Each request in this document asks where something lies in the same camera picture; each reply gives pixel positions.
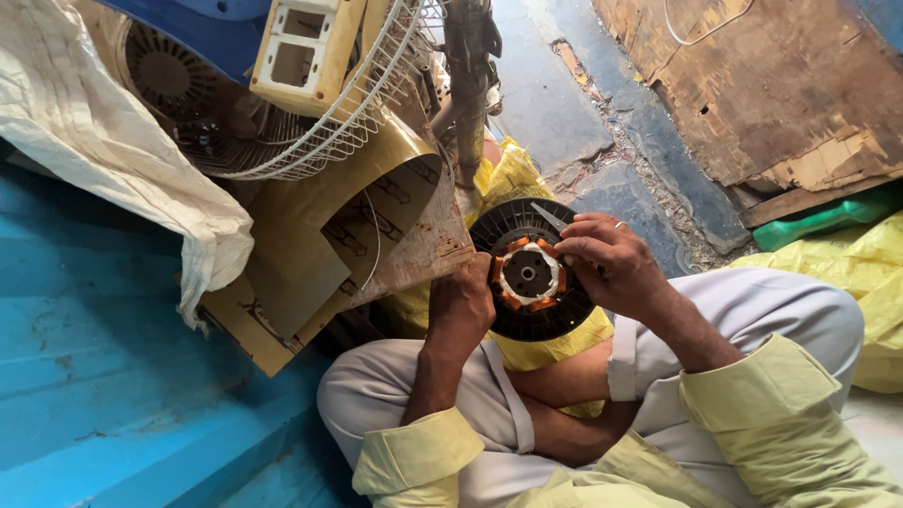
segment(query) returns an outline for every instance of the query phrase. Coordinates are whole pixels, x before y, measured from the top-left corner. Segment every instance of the copper winding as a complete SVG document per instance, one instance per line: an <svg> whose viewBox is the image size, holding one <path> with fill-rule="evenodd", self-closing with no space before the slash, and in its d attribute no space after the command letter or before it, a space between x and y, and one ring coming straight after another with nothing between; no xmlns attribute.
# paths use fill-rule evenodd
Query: copper winding
<svg viewBox="0 0 903 508"><path fill-rule="evenodd" d="M567 268L564 265L558 267L558 292L567 290Z"/></svg>
<svg viewBox="0 0 903 508"><path fill-rule="evenodd" d="M502 257L496 256L492 261L492 277L489 282L492 284L501 284L502 282Z"/></svg>
<svg viewBox="0 0 903 508"><path fill-rule="evenodd" d="M504 289L502 289L502 293L501 293L501 295L498 295L498 297L505 300L505 303L512 306L514 308L514 310L517 310L520 307L524 306L524 304L520 303L520 300L518 300L517 298L512 296L510 293L508 293Z"/></svg>
<svg viewBox="0 0 903 508"><path fill-rule="evenodd" d="M521 247L524 247L527 243L530 243L530 239L528 237L519 238L519 239L514 240L511 243L507 244L505 247L503 247L502 253L508 254L510 252L514 252L515 250L520 249Z"/></svg>
<svg viewBox="0 0 903 508"><path fill-rule="evenodd" d="M552 259L558 259L558 257L561 256L561 254L559 254L558 251L555 250L555 247L552 247L552 245L549 242L547 242L541 238L536 239L536 245L538 245L539 248L542 249L543 252L548 254L549 257Z"/></svg>
<svg viewBox="0 0 903 508"><path fill-rule="evenodd" d="M543 298L542 300L539 300L538 302L533 302L532 304L526 306L526 310L529 312L536 312L538 310L542 310L544 308L551 307L551 306L555 305L556 303L558 303L558 301L555 300L554 296L549 296L548 298Z"/></svg>

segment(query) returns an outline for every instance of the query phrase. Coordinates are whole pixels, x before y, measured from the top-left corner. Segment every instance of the shirt sleeve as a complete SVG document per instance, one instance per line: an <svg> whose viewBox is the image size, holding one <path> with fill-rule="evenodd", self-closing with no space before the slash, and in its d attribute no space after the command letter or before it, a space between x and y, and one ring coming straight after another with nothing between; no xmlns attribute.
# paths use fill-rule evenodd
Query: shirt sleeve
<svg viewBox="0 0 903 508"><path fill-rule="evenodd" d="M773 334L733 365L681 373L690 418L765 506L903 506L903 491L871 460L828 397L841 388L796 343Z"/></svg>
<svg viewBox="0 0 903 508"><path fill-rule="evenodd" d="M483 442L457 408L364 434L351 485L374 506L457 506L458 473Z"/></svg>

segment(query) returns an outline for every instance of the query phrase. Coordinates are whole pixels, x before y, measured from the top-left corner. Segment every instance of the yellow plastic bag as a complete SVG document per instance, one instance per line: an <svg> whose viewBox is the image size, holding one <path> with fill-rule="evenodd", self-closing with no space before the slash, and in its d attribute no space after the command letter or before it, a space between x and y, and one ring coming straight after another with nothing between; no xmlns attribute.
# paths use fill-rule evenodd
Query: yellow plastic bag
<svg viewBox="0 0 903 508"><path fill-rule="evenodd" d="M555 199L526 151L510 137L505 138L501 145L504 151L498 166L492 167L492 163L483 159L474 177L476 191L471 198L475 210L464 217L468 227L483 212L508 200L519 197ZM403 338L421 339L426 334L429 297L430 287L423 284L386 296L379 303L387 310L393 327ZM605 312L596 308L576 330L551 341L522 343L492 332L486 338L494 339L498 344L506 369L522 372L539 369L585 351L613 333L614 326ZM592 417L598 415L601 409L602 402L597 401L564 408L563 411L578 417Z"/></svg>
<svg viewBox="0 0 903 508"><path fill-rule="evenodd" d="M853 384L903 391L903 212L877 226L798 240L731 267L769 267L810 275L850 293L865 315L865 344Z"/></svg>

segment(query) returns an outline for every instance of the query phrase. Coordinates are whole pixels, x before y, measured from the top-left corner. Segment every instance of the scissor blade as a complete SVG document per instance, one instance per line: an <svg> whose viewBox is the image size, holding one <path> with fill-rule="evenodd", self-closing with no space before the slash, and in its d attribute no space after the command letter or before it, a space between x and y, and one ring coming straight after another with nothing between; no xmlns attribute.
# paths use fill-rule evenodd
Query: scissor blade
<svg viewBox="0 0 903 508"><path fill-rule="evenodd" d="M552 224L552 227L557 229L558 232L564 231L570 225L570 224L565 223L561 219L555 217L548 210L539 206L535 202L530 202L530 204L533 205L533 208L536 210L536 212L539 213L540 215L542 215L543 219L546 219L547 221L549 221L549 223Z"/></svg>

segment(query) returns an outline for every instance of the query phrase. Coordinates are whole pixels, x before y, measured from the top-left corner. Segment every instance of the electrical wire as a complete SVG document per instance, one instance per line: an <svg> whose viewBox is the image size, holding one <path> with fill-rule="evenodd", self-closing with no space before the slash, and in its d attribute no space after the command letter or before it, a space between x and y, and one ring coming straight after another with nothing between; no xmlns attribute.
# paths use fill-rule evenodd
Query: electrical wire
<svg viewBox="0 0 903 508"><path fill-rule="evenodd" d="M731 19L727 20L726 22L719 24L718 26L712 28L710 31L706 32L699 39L696 39L693 42L687 42L687 41L681 39L680 37L678 37L677 33L675 32L675 29L671 27L671 17L668 15L668 0L662 0L662 4L665 5L665 23L668 25L668 31L671 32L671 35L674 36L676 41L683 44L684 46L692 46L692 45L696 44L697 42L701 41L702 39L705 39L709 35L712 35L713 33L718 32L724 25L730 23L731 21L733 21L733 20L739 18L740 16L744 15L745 13L747 13L749 8L752 7L752 5L755 2L756 2L756 0L749 0L749 3L746 4L746 7L744 7L743 10L740 11L737 15L733 16Z"/></svg>
<svg viewBox="0 0 903 508"><path fill-rule="evenodd" d="M379 264L379 251L383 248L383 242L380 238L382 232L379 230L379 218L377 217L377 209L373 208L373 202L370 201L370 194L367 193L367 189L364 189L364 196L367 198L367 202L370 203L370 211L373 213L373 223L377 225L377 260L373 261L373 269L370 270L370 275L367 276L367 280L358 291L363 291L364 287L367 287L367 284L369 284L370 279L373 278L373 273L377 271L377 265Z"/></svg>

